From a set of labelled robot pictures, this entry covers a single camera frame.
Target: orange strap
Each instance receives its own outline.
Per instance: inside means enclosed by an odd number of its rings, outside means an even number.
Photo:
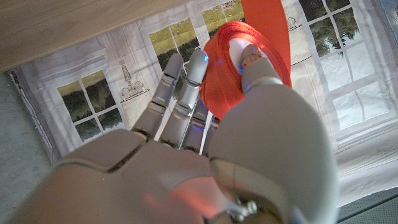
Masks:
[[[244,98],[241,76],[229,56],[231,39],[245,39],[258,46],[268,56],[283,83],[292,86],[289,33],[282,3],[280,0],[241,2],[247,24],[227,22],[205,45],[209,64],[200,96],[205,106],[219,119]]]

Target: printed fabric backdrop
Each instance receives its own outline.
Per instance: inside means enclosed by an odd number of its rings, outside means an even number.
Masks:
[[[340,205],[398,186],[397,2],[282,4],[293,88],[328,130]],[[179,53],[182,75],[158,137],[191,53],[228,21],[245,22],[239,0],[190,1],[10,71],[52,162],[110,130],[131,128]]]

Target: robot finger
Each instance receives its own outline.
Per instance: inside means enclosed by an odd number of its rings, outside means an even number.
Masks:
[[[201,98],[199,98],[195,106],[195,110],[193,111],[187,131],[185,132],[181,149],[191,150],[199,154],[208,112],[209,111],[203,104],[203,101]]]
[[[209,157],[208,152],[209,152],[210,142],[213,139],[214,133],[216,132],[219,123],[220,123],[220,120],[218,118],[216,118],[215,116],[213,116],[211,118],[210,126],[207,129],[205,145],[203,146],[203,150],[201,152],[201,154],[203,156]]]
[[[188,74],[184,80],[178,101],[160,135],[159,142],[175,149],[180,149],[185,130],[198,98],[200,84],[205,77],[207,65],[208,56],[206,52],[195,50],[190,57]]]
[[[141,114],[131,131],[141,133],[147,140],[153,139],[162,122],[164,113],[169,106],[175,84],[180,77],[183,59],[179,54],[173,54],[163,72],[152,100]]]

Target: wooden surface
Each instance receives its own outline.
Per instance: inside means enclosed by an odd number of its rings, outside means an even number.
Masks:
[[[0,1],[0,72],[187,1]]]

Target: robotic hand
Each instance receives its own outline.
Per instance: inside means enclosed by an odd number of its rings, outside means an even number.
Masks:
[[[207,157],[198,154],[207,115],[196,103],[208,63],[202,50],[153,140],[182,68],[175,54],[132,131],[67,155],[10,223],[333,223],[336,166],[320,118],[255,46],[240,61],[245,99],[213,119]]]

